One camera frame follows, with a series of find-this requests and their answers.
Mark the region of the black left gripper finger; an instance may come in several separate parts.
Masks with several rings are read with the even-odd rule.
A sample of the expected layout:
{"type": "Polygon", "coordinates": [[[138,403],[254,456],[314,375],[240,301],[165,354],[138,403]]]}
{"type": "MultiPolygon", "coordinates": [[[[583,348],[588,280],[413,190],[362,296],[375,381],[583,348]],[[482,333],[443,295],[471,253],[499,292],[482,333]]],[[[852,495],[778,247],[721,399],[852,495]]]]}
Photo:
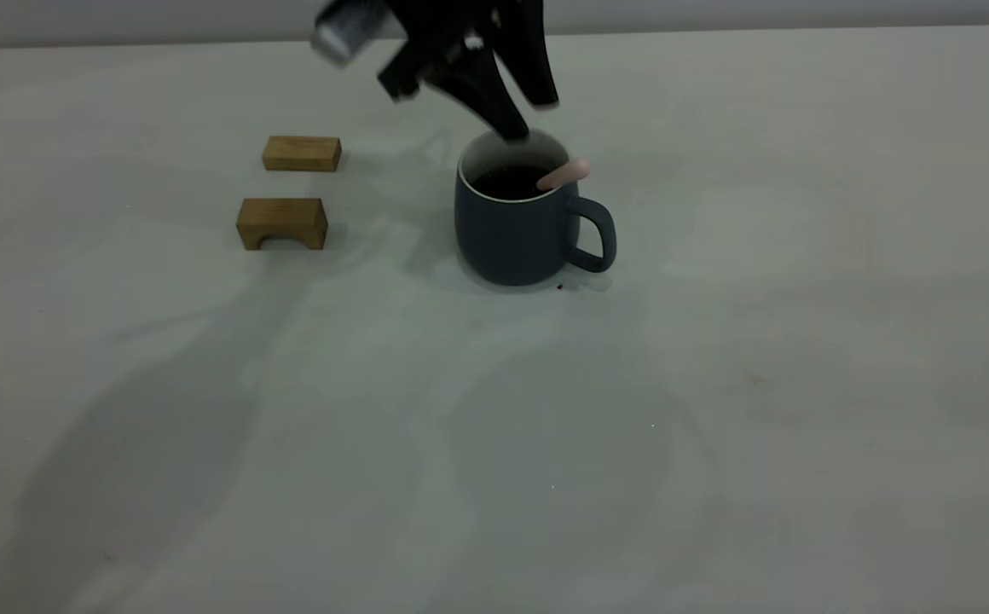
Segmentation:
{"type": "Polygon", "coordinates": [[[457,55],[425,73],[425,84],[471,110],[506,142],[529,137],[530,129],[503,82],[493,55],[457,55]]]}
{"type": "Polygon", "coordinates": [[[536,108],[559,105],[542,26],[503,25],[501,59],[530,105],[536,108]]]}

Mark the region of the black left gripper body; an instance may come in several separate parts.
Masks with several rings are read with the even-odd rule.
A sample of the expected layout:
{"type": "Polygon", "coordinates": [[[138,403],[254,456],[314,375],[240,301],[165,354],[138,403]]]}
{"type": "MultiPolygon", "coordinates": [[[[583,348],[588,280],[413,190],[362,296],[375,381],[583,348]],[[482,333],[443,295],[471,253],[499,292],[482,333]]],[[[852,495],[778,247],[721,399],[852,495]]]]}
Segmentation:
{"type": "Polygon", "coordinates": [[[378,75],[393,100],[412,96],[430,67],[475,35],[501,59],[503,25],[544,24],[544,1],[388,1],[408,39],[378,75]]]}

